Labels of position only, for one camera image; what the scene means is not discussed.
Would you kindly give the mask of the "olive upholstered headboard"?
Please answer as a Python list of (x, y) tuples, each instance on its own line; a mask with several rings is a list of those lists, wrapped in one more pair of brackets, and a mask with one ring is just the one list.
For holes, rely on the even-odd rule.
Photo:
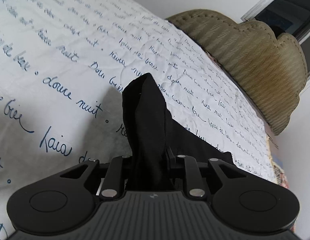
[(297, 39), (276, 36), (266, 23), (236, 23), (207, 9), (167, 20), (213, 56), (254, 102), (274, 135), (290, 122), (307, 83), (307, 64)]

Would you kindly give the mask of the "patterned red blanket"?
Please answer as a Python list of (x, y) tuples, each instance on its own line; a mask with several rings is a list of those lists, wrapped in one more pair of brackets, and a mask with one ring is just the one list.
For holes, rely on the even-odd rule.
[(270, 152), (269, 156), (273, 166), (276, 183), (286, 189), (289, 189), (288, 179), (286, 177), (284, 169), (282, 168), (282, 161), (278, 156), (279, 147), (271, 137), (268, 137), (267, 140)]

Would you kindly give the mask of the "window with white frame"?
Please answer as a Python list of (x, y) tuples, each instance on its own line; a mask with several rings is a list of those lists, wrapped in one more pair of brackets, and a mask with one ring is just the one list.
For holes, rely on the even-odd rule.
[(261, 0), (242, 16), (293, 35), (300, 44), (310, 37), (310, 0)]

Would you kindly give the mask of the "black pants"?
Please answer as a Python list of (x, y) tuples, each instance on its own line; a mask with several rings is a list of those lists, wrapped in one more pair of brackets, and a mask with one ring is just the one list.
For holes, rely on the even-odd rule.
[(210, 158), (233, 164), (231, 153), (222, 153), (173, 120), (151, 74), (131, 81), (122, 93), (123, 123), (132, 150), (129, 191), (172, 191), (167, 150), (206, 163)]

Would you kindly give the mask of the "white bedsheet with blue script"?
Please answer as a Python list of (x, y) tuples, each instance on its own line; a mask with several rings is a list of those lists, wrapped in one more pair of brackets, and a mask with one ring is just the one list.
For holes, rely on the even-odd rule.
[(0, 239), (19, 188), (131, 153), (122, 92), (145, 73), (185, 129), (275, 180), (263, 121), (173, 24), (132, 0), (0, 0)]

